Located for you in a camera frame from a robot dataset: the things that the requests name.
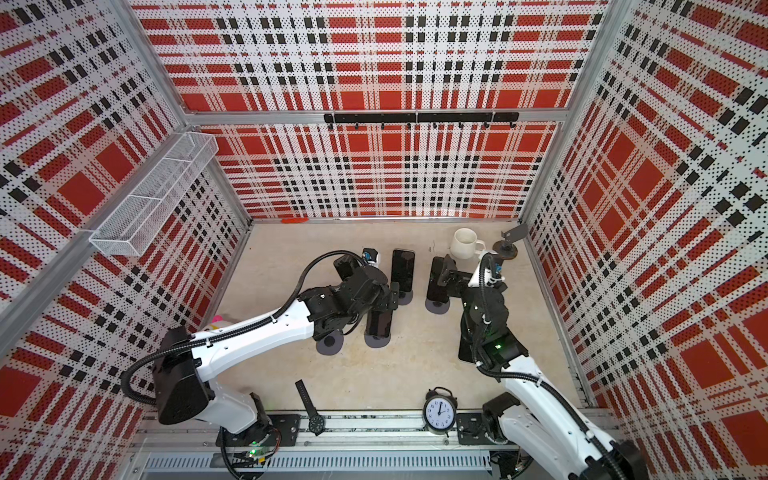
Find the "purple phone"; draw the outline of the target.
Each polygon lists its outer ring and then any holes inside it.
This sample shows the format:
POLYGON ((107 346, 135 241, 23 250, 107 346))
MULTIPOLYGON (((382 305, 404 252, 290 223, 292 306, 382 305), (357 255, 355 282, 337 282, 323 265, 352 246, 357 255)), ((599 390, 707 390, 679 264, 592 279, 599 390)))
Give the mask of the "purple phone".
POLYGON ((391 325, 393 313, 396 311, 397 303, 388 303, 387 305, 378 305, 369 311, 367 318, 365 335, 375 341, 388 340, 391 337, 391 325))

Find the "black phone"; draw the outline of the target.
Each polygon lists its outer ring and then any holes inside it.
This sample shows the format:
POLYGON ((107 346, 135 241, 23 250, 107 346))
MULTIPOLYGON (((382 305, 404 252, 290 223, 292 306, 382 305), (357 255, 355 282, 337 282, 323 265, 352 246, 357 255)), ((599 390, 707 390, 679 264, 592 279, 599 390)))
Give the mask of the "black phone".
POLYGON ((449 287, 440 287, 436 283, 440 267, 442 266, 442 258, 435 256, 432 259, 426 299, 445 302, 447 300, 450 301, 449 287))
POLYGON ((460 321, 460 344, 458 357, 460 360, 475 364, 477 362, 475 341, 482 333, 482 328, 467 315, 460 321))

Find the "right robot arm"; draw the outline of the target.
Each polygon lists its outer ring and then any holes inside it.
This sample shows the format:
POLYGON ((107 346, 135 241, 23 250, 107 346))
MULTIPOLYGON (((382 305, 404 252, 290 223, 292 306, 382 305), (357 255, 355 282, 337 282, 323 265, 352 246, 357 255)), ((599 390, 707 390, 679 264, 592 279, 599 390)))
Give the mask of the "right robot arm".
POLYGON ((482 432, 520 447, 554 479, 646 479, 646 460, 588 419, 542 372, 507 325, 503 260, 480 254, 473 272, 436 257, 430 283, 462 303, 459 357, 497 381, 503 393, 483 406, 482 432))

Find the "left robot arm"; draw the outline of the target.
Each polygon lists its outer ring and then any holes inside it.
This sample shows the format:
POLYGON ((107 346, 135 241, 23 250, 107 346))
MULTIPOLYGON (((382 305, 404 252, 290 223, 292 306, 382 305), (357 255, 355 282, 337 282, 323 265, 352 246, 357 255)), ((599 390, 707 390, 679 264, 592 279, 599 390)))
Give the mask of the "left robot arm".
POLYGON ((299 281, 277 310, 221 329, 168 331, 158 351, 136 361, 121 376, 130 399, 156 408, 163 425, 205 421, 220 430, 218 446, 247 446, 280 430, 259 396, 218 383, 219 374, 277 347, 307 339, 326 356, 340 352, 363 320, 387 329, 398 308, 400 285, 366 258, 330 252, 340 284, 305 289, 299 281))

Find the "grey stand back centre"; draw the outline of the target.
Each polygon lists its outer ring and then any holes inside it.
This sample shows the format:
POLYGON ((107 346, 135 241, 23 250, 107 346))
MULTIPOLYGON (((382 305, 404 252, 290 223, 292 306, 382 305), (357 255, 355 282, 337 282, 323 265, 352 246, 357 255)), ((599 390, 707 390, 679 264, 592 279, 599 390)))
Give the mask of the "grey stand back centre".
POLYGON ((400 291, 398 293, 398 304, 399 305, 402 305, 402 306, 408 305, 408 304, 411 303, 412 300, 413 300, 413 292, 412 291, 408 291, 408 292, 400 291))

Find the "grey stand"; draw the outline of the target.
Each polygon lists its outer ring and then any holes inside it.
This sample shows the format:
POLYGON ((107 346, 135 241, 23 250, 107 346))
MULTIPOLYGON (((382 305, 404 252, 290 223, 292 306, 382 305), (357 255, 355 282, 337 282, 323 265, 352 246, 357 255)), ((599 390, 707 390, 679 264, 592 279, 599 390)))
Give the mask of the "grey stand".
POLYGON ((408 291, 408 292, 400 291, 398 293, 398 304, 399 305, 402 305, 402 306, 408 305, 408 304, 411 303, 412 300, 413 300, 413 292, 412 291, 408 291))
POLYGON ((345 337, 341 330, 334 330, 316 342, 316 350, 324 356, 336 355, 341 351, 344 339, 345 337))

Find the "green phone back centre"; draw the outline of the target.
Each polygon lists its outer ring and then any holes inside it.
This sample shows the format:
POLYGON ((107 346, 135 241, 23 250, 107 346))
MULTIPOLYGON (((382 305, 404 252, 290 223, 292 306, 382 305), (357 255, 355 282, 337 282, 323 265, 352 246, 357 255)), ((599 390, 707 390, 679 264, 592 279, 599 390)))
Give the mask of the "green phone back centre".
POLYGON ((394 249, 392 253, 392 281, 399 285, 399 294, 404 297, 413 289, 415 253, 411 250, 394 249))

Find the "grey stand far left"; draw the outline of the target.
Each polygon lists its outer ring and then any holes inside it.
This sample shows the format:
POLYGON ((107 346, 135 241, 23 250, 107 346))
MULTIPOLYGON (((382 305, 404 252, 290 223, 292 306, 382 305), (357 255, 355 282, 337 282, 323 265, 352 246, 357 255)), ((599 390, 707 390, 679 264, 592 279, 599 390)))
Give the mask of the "grey stand far left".
POLYGON ((316 342, 316 350, 324 356, 336 355, 341 351, 344 339, 345 337, 341 330, 334 330, 316 342))

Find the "white ceramic mug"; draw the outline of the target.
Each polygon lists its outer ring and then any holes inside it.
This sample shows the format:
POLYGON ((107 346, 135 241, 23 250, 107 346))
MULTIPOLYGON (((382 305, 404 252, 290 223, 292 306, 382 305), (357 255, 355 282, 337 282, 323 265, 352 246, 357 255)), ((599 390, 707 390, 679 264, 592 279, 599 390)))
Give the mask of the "white ceramic mug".
POLYGON ((477 233, 470 228, 460 228, 455 231, 450 255, 457 260, 469 260, 478 257, 486 250, 486 244, 480 240, 477 233))

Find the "red marker pen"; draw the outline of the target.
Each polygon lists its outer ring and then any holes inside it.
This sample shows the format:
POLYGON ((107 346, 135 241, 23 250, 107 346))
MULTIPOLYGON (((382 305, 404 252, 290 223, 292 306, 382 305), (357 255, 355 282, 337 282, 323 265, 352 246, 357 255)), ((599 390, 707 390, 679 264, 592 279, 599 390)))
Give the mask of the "red marker pen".
POLYGON ((306 223, 308 221, 310 221, 310 218, 306 218, 306 217, 298 218, 297 217, 297 218, 283 218, 283 219, 280 220, 280 223, 281 224, 286 224, 286 225, 298 225, 298 224, 306 223))

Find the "black alarm clock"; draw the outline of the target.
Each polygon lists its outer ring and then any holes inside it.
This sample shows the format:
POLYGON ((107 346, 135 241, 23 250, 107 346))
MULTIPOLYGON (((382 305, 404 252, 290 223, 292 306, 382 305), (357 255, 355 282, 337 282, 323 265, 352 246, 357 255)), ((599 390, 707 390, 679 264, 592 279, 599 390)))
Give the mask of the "black alarm clock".
POLYGON ((447 435, 456 424, 458 399, 452 391, 436 386, 427 391, 422 408, 425 428, 436 435, 447 435))

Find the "black wrist watch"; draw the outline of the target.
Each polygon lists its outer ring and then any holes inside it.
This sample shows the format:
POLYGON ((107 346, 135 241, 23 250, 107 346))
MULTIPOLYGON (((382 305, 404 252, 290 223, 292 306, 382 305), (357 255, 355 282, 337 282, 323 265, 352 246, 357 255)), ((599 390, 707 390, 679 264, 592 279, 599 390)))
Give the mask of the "black wrist watch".
POLYGON ((308 430, 315 436, 321 435, 326 429, 325 418, 315 407, 309 392, 302 379, 295 382, 295 387, 300 396, 304 409, 308 415, 308 430))

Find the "pink white plush toy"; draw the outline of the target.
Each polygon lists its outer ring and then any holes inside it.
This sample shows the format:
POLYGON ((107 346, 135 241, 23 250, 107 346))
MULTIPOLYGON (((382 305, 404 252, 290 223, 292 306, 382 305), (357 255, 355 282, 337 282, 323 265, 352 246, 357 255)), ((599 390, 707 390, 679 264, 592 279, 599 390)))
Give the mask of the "pink white plush toy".
POLYGON ((232 325, 232 322, 229 320, 226 320, 224 317, 220 315, 216 315, 213 317, 211 322, 204 328, 205 331, 212 331, 217 329, 222 329, 226 327, 230 327, 232 325))

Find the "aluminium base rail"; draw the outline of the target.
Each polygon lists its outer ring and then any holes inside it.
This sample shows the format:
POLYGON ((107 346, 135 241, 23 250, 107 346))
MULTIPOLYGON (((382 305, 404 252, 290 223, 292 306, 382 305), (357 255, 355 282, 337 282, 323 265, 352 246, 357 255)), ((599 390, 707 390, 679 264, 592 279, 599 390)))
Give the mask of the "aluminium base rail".
MULTIPOLYGON (((267 441, 232 447, 241 473, 263 479, 341 479, 375 472, 395 478, 461 476, 495 478, 500 463, 512 458, 519 466, 525 457, 514 444, 487 441, 479 432, 477 412, 464 410, 448 434, 426 429, 417 410, 325 411, 326 427, 320 435, 309 430, 300 411, 276 412, 273 421, 283 429, 278 453, 261 462, 271 445, 267 441)), ((178 425, 159 424, 147 416, 130 444, 119 478, 185 479, 229 476, 215 441, 217 427, 198 420, 178 425)))

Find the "black hook rail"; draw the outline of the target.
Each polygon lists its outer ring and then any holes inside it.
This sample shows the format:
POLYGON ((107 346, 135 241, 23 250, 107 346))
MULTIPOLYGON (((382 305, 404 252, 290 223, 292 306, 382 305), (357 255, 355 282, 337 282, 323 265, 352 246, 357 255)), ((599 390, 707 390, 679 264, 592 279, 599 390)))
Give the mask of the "black hook rail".
POLYGON ((520 119, 520 113, 510 112, 400 112, 400 113, 328 113, 323 115, 328 125, 349 124, 438 124, 438 123, 510 123, 520 119))

